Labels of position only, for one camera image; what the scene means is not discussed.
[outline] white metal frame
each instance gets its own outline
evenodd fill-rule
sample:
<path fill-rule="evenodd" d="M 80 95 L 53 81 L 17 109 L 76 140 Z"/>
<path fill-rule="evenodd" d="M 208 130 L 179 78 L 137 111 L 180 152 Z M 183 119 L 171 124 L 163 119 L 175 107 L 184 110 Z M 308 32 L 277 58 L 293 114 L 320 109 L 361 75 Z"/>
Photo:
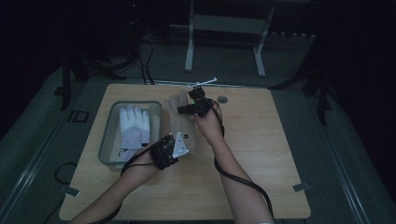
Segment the white metal frame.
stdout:
<path fill-rule="evenodd" d="M 259 44 L 253 48 L 253 53 L 258 75 L 259 77 L 265 77 L 265 70 L 262 62 L 262 47 L 264 45 L 265 37 L 268 35 L 268 29 L 271 24 L 271 19 L 274 15 L 274 11 L 275 7 L 271 7 L 266 20 L 208 16 L 194 14 L 194 1 L 190 0 L 189 45 L 187 47 L 186 64 L 184 70 L 186 72 L 190 72 L 192 70 L 192 60 L 194 54 L 194 30 L 211 30 L 260 35 L 261 40 Z"/>

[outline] transparent plastic container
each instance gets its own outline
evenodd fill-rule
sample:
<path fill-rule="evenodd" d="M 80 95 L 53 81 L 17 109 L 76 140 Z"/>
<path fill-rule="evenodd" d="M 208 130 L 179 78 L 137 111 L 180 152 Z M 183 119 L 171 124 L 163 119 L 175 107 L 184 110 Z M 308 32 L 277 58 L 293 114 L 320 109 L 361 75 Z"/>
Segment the transparent plastic container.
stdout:
<path fill-rule="evenodd" d="M 140 106 L 143 111 L 149 113 L 150 126 L 150 142 L 154 143 L 160 139 L 161 135 L 161 118 L 163 115 L 163 107 L 156 101 L 122 101 L 116 102 L 111 106 L 108 114 L 105 133 L 99 148 L 99 161 L 110 168 L 120 169 L 126 161 L 119 161 L 119 153 L 121 146 L 120 132 L 120 109 L 127 105 Z"/>

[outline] glove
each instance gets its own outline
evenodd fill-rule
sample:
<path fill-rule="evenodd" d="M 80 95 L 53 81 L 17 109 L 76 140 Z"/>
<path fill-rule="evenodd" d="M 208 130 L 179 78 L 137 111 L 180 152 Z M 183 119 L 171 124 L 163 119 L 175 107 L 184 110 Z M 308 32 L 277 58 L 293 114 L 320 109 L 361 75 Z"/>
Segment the glove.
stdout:
<path fill-rule="evenodd" d="M 165 108 L 169 111 L 172 134 L 176 136 L 178 132 L 181 132 L 181 136 L 184 138 L 183 142 L 192 155 L 196 148 L 194 122 L 189 119 L 188 115 L 181 115 L 177 112 L 179 106 L 187 105 L 188 103 L 185 90 L 181 90 L 180 94 L 172 95 L 169 97 L 169 100 L 163 102 Z"/>
<path fill-rule="evenodd" d="M 149 143 L 149 112 L 139 106 L 120 109 L 121 151 L 119 161 L 128 161 Z"/>

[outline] forearm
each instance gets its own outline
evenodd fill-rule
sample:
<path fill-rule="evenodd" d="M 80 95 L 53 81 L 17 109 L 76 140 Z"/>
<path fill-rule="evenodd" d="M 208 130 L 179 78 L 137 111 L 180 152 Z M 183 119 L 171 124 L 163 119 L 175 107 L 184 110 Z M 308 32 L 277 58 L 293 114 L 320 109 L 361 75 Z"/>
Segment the forearm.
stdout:
<path fill-rule="evenodd" d="M 225 172 L 251 181 L 248 174 L 234 157 L 227 143 L 220 139 L 211 143 L 216 160 Z M 220 175 L 235 223 L 273 223 L 262 195 L 252 187 Z"/>
<path fill-rule="evenodd" d="M 145 153 L 134 163 L 149 162 L 152 162 L 151 157 Z M 99 198 L 73 218 L 71 223 L 93 223 L 108 217 L 132 191 L 149 181 L 157 172 L 158 168 L 154 165 L 135 166 L 127 169 Z"/>

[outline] dark background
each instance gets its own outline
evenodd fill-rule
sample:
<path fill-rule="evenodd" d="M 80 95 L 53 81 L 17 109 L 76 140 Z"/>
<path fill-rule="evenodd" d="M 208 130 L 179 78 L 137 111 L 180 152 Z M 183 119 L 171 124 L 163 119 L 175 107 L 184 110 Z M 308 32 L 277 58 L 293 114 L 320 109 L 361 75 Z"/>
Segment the dark background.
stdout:
<path fill-rule="evenodd" d="M 212 9 L 221 3 L 201 2 L 204 6 L 212 4 Z M 130 8 L 131 3 L 136 3 L 137 8 Z M 95 60 L 105 61 L 109 43 L 114 42 L 111 34 L 123 29 L 128 21 L 141 19 L 166 37 L 167 25 L 188 24 L 189 13 L 188 1 L 126 4 L 121 0 L 6 0 L 0 4 L 0 137 L 44 80 L 62 65 L 66 52 L 78 49 Z M 235 1 L 235 7 L 226 8 L 224 13 L 244 13 L 240 1 Z M 277 3 L 270 28 L 271 32 L 286 35 L 317 36 L 305 58 L 305 67 L 321 66 L 331 71 L 330 82 L 337 100 L 349 115 L 394 201 L 395 8 L 394 1 Z M 253 14 L 262 17 L 259 10 Z"/>

